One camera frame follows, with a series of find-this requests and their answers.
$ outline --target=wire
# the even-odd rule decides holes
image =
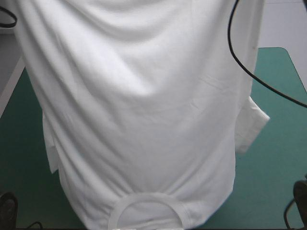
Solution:
[[[231,11],[231,14],[230,14],[230,18],[229,18],[229,24],[228,24],[228,30],[227,30],[227,39],[228,39],[228,45],[229,45],[229,49],[230,49],[230,52],[232,54],[232,56],[234,57],[234,59],[236,60],[236,62],[239,64],[239,66],[248,74],[250,75],[253,79],[255,79],[257,82],[259,82],[261,85],[265,86],[266,88],[268,88],[269,90],[273,91],[274,93],[282,96],[283,98],[285,99],[288,99],[289,101],[292,101],[302,107],[305,107],[307,108],[307,104],[304,104],[302,102],[299,102],[297,100],[295,100],[294,98],[292,97],[289,97],[285,94],[283,94],[282,92],[279,92],[278,90],[276,90],[275,88],[271,87],[270,85],[266,84],[265,82],[263,82],[262,80],[260,80],[258,77],[256,77],[254,74],[252,74],[240,61],[239,59],[236,57],[235,53],[234,53],[234,50],[232,48],[232,44],[231,44],[231,37],[230,37],[230,31],[231,31],[231,24],[232,24],[232,19],[233,19],[233,16],[234,16],[234,13],[235,13],[235,10],[236,10],[236,7],[239,3],[239,0],[236,0],[234,6],[233,6],[233,9]]]
[[[289,230],[291,230],[292,228],[290,228],[289,226],[289,223],[288,223],[288,219],[287,219],[287,213],[290,209],[290,207],[292,206],[292,204],[295,202],[295,199],[293,198],[289,203],[288,205],[286,206],[286,208],[284,209],[284,212],[283,212],[283,219],[284,219],[284,223],[286,224],[287,228]]]
[[[31,224],[29,227],[25,228],[25,229],[30,229],[33,225],[38,224],[40,226],[40,230],[43,230],[43,225],[41,222],[36,221],[33,224]]]
[[[0,23],[0,27],[13,28],[17,24],[16,15],[13,14],[11,11],[7,10],[6,8],[2,7],[2,6],[0,6],[0,11],[7,13],[8,15],[10,15],[15,20],[13,23],[8,23],[8,24]]]

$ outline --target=black cable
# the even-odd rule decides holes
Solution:
[[[254,74],[252,74],[240,61],[239,59],[236,57],[234,51],[233,51],[233,48],[232,48],[232,44],[231,44],[231,39],[230,39],[230,30],[231,30],[231,24],[232,24],[232,18],[234,16],[234,13],[235,13],[235,10],[236,10],[236,7],[239,3],[239,0],[236,0],[234,6],[233,6],[233,9],[231,11],[231,14],[230,14],[230,18],[229,18],[229,24],[228,24],[228,30],[227,30],[227,39],[228,39],[228,45],[229,45],[229,49],[230,49],[230,52],[232,54],[232,56],[234,57],[234,59],[236,60],[236,62],[239,64],[239,66],[248,74],[250,75],[253,79],[255,79],[257,82],[259,82],[261,85],[265,86],[266,88],[268,88],[269,90],[273,91],[274,93],[282,96],[283,98],[285,99],[288,99],[302,107],[305,107],[307,108],[307,104],[304,104],[302,102],[299,102],[295,99],[293,99],[292,97],[289,97],[285,94],[283,94],[282,92],[279,92],[278,90],[274,89],[273,87],[271,87],[270,85],[266,84],[265,82],[263,82],[262,80],[260,80],[258,77],[256,77]]]
[[[290,207],[292,206],[292,204],[295,202],[295,199],[293,198],[287,205],[287,207],[284,209],[284,212],[283,212],[283,219],[284,219],[284,223],[286,224],[287,228],[289,230],[291,230],[292,228],[290,228],[289,226],[289,223],[288,223],[288,219],[287,219],[287,213],[290,209]]]
[[[40,230],[43,230],[43,225],[41,222],[36,221],[33,224],[31,224],[29,227],[25,228],[25,229],[30,229],[33,225],[38,224],[40,226]]]
[[[7,13],[10,15],[15,21],[13,23],[0,23],[0,27],[3,28],[13,28],[17,24],[17,17],[11,11],[7,10],[6,8],[0,6],[0,11]]]

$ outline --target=white fabric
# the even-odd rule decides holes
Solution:
[[[204,223],[232,192],[235,148],[245,152],[269,120],[228,49],[234,1],[7,3],[50,169],[85,226]],[[241,1],[234,18],[234,49],[251,70],[262,8]]]

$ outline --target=dark object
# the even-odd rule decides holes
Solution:
[[[13,23],[0,23],[0,27],[2,28],[13,28],[17,24],[17,17],[15,14],[13,14],[11,11],[8,9],[0,6],[0,11],[7,13],[10,15],[15,21]]]
[[[293,196],[294,199],[292,199],[287,207],[284,210],[283,218],[284,222],[289,230],[292,228],[289,226],[288,219],[287,219],[287,213],[294,202],[296,202],[299,214],[301,216],[302,222],[304,224],[304,227],[300,230],[307,230],[307,181],[297,181],[295,182],[293,186]]]
[[[307,181],[297,181],[294,184],[293,196],[301,219],[307,229]]]
[[[283,94],[282,92],[279,92],[278,90],[276,90],[275,88],[273,88],[272,86],[268,85],[267,83],[263,82],[262,80],[260,80],[257,76],[255,76],[254,74],[252,74],[241,62],[240,60],[236,57],[234,50],[232,48],[232,44],[231,44],[231,36],[230,36],[230,31],[231,31],[231,23],[232,23],[232,18],[234,16],[234,13],[236,11],[236,7],[239,3],[239,0],[236,0],[231,14],[230,14],[230,18],[229,18],[229,23],[228,23],[228,30],[227,30],[227,39],[228,39],[228,45],[229,45],[229,50],[231,55],[233,56],[233,58],[236,60],[236,62],[238,63],[238,65],[248,74],[250,75],[253,79],[255,79],[257,82],[259,82],[261,85],[263,85],[264,87],[268,88],[269,90],[273,91],[274,93],[282,96],[285,99],[288,99],[291,102],[294,102],[302,107],[307,108],[307,104],[304,104],[302,102],[297,101],[296,99],[289,97],[288,95]]]
[[[306,10],[307,10],[307,0],[303,0],[303,2],[305,4]]]
[[[0,230],[15,230],[18,202],[13,193],[0,193]]]

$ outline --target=shirt sleeve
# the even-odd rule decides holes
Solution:
[[[247,152],[269,119],[270,117],[256,105],[252,98],[248,97],[236,119],[236,153]]]

